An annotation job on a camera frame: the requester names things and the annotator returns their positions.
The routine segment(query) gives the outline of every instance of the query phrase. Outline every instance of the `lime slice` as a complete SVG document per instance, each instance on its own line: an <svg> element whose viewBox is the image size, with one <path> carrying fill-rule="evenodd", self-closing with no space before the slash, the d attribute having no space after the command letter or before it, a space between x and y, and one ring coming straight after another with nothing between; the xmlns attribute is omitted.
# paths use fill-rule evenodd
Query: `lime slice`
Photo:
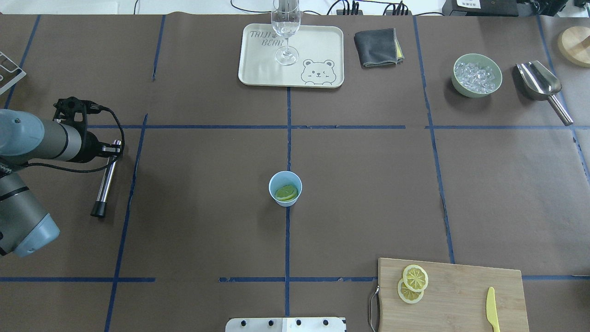
<svg viewBox="0 0 590 332"><path fill-rule="evenodd" d="M297 196L297 188L294 185L285 185L274 193L274 197L280 201L290 201Z"/></svg>
<svg viewBox="0 0 590 332"><path fill-rule="evenodd" d="M412 264L406 266L402 274L404 284L413 292L421 292L428 287L428 275L421 266Z"/></svg>
<svg viewBox="0 0 590 332"><path fill-rule="evenodd" d="M424 292L410 290L404 283L404 280L400 279L398 282L398 295L405 303L414 304L422 299Z"/></svg>

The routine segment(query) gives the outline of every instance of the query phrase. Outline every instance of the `knife blade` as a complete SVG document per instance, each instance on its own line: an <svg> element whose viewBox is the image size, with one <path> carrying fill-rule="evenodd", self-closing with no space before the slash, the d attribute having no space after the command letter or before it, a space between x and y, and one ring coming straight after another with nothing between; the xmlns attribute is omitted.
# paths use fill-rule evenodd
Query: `knife blade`
<svg viewBox="0 0 590 332"><path fill-rule="evenodd" d="M494 327L494 332L500 332L498 312L496 311L496 290L493 287L487 290L486 316L487 321Z"/></svg>

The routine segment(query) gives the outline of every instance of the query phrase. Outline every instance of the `scoop handle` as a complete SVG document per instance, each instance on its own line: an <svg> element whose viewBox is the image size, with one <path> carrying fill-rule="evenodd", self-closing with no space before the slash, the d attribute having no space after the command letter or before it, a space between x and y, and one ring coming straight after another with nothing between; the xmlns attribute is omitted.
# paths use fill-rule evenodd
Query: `scoop handle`
<svg viewBox="0 0 590 332"><path fill-rule="evenodd" d="M551 107L553 107L555 113L557 113L557 116L559 117L559 119L561 119L561 122L563 122L565 126L573 124L572 117L569 116L568 111L565 110L565 108L563 107L563 105L561 105L561 102L559 101L559 99L557 99L555 95L549 96L547 101L549 101Z"/></svg>

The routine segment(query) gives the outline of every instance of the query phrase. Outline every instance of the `round wooden board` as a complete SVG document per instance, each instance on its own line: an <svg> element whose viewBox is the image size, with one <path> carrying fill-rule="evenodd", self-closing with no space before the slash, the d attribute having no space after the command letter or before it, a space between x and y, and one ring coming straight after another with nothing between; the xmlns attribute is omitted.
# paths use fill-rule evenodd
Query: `round wooden board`
<svg viewBox="0 0 590 332"><path fill-rule="evenodd" d="M569 61L590 68L590 28L571 27L558 38L558 47Z"/></svg>

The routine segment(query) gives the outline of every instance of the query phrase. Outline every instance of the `champagne flute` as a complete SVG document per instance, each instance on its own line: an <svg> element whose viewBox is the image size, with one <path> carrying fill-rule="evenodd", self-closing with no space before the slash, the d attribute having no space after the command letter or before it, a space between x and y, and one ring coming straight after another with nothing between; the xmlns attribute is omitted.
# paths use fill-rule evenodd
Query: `champagne flute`
<svg viewBox="0 0 590 332"><path fill-rule="evenodd" d="M270 21L273 23L274 32L285 38L286 46L280 47L274 55L278 63L290 66L297 62L299 52L289 46L289 37L295 35L301 26L301 11L299 0L273 0L273 10L270 14Z"/></svg>

